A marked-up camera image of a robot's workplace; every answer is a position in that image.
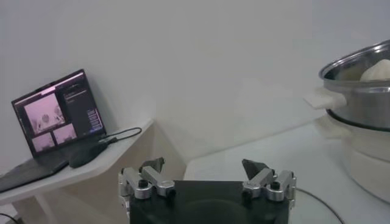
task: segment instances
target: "pot rim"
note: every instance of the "pot rim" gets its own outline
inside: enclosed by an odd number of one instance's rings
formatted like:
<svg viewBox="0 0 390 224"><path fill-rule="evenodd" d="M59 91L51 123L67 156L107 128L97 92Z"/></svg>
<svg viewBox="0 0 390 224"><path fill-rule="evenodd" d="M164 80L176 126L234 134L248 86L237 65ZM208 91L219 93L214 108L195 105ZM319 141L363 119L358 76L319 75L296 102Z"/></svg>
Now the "pot rim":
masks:
<svg viewBox="0 0 390 224"><path fill-rule="evenodd" d="M362 55L368 53L368 52L381 52L384 50L390 50L390 40L386 40L377 44L374 44L369 47L365 47L363 49L360 49L358 51L355 51L349 55L346 55L338 60L335 60L329 64L327 64L325 67L323 67L319 71L319 77L327 83L331 83L332 85L341 85L341 86L352 86L357 88L370 88L370 87L385 87L386 92L390 92L390 89L388 87L390 86L390 79L386 80L371 80L366 82L361 81L345 81L345 80L333 80L333 79L327 79L325 78L325 75L331 71L332 69L341 66L347 62L350 62L352 60L355 60L357 58L360 58Z"/></svg>

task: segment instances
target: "cable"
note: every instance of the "cable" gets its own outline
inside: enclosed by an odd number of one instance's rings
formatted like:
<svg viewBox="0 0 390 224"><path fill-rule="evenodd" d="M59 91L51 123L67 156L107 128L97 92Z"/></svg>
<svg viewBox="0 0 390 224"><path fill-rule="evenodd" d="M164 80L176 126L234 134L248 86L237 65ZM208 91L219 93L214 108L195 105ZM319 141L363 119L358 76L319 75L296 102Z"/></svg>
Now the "cable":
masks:
<svg viewBox="0 0 390 224"><path fill-rule="evenodd" d="M313 198L317 199L319 202L321 202L323 205L325 205L337 217L337 219L341 222L341 224L346 224L344 219L342 219L341 216L330 205L328 205L328 203L323 201L323 199L321 199L321 198L315 196L314 194L312 194L312 193L310 193L310 192L308 192L306 190L303 190L301 188L297 187L296 189L297 189L297 191L301 191L301 192L303 192L303 193L305 193L305 194L307 194L309 196L312 196Z"/></svg>
<svg viewBox="0 0 390 224"><path fill-rule="evenodd" d="M102 139L107 139L107 138L109 138L109 137L112 137L112 136L115 136L115 135L119 135L119 134L122 134L122 133L124 133L124 132L132 131L132 130L138 130L138 132L136 132L136 133L134 133L134 134L132 134L132 135L129 135L129 136L125 136L125 137L123 137L123 138L117 138L117 137L111 138L111 139L107 140L104 144L109 145L109 144L118 142L118 141L123 140L123 139L127 139L127 138L134 137L134 136L136 136L136 135L139 135L139 134L142 132L142 128L140 128L140 127L129 128L129 129L120 131L120 132L118 132L118 133L114 133L114 134L110 134L110 135L104 136Z"/></svg>
<svg viewBox="0 0 390 224"><path fill-rule="evenodd" d="M112 137L112 136L115 136L115 135L119 135L119 134L122 134L122 133L125 133L125 132L128 132L128 131L132 131L132 130L138 130L138 132L133 134L133 135L126 136L126 137L123 137L123 138L118 139L118 140L122 140L122 139L125 139L125 138L131 138L131 137L134 137L134 136L136 136L136 135L138 135L138 134L140 134L142 132L142 128L140 128L140 127L129 128L129 129L126 129L126 130L123 130L123 131L120 131L120 132L117 132L117 133L114 133L114 134L106 135L102 139L109 138L109 137Z"/></svg>
<svg viewBox="0 0 390 224"><path fill-rule="evenodd" d="M20 224L16 219L14 219L11 215L7 215L7 214L4 214L4 213L0 213L0 215L3 215L7 218L9 218L10 220L12 220L13 222L15 222L16 224Z"/></svg>

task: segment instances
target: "laptop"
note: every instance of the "laptop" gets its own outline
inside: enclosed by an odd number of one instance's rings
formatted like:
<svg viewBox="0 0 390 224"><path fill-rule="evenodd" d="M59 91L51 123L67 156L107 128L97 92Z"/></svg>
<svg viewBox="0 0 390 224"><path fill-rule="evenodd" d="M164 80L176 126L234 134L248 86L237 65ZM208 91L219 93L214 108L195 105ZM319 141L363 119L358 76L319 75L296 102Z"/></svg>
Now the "laptop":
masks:
<svg viewBox="0 0 390 224"><path fill-rule="evenodd" d="M106 131L83 69L12 101L32 159L0 176L0 192L49 177Z"/></svg>

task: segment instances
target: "white pot handle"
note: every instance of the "white pot handle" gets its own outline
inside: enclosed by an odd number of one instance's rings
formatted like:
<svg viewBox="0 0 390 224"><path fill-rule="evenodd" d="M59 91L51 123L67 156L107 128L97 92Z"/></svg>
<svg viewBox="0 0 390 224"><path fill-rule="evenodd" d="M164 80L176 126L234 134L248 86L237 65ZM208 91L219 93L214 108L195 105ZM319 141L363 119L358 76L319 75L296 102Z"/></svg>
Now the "white pot handle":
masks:
<svg viewBox="0 0 390 224"><path fill-rule="evenodd" d="M314 109L336 109L347 105L347 100L341 93L332 92L324 87L316 88L311 94L304 97L305 101Z"/></svg>
<svg viewBox="0 0 390 224"><path fill-rule="evenodd" d="M315 127L319 133L327 139L342 139L349 138L352 136L352 132L341 124L337 124L328 115L322 116L316 119L314 122Z"/></svg>

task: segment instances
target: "white dough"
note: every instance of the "white dough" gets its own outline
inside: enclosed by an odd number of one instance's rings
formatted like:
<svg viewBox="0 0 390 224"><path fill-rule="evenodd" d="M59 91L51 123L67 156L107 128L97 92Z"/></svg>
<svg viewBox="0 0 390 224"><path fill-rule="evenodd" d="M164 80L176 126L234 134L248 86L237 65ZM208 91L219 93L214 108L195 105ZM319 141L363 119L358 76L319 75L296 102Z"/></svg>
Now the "white dough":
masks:
<svg viewBox="0 0 390 224"><path fill-rule="evenodd" d="M360 77L360 81L390 79L390 60L383 59L367 69Z"/></svg>

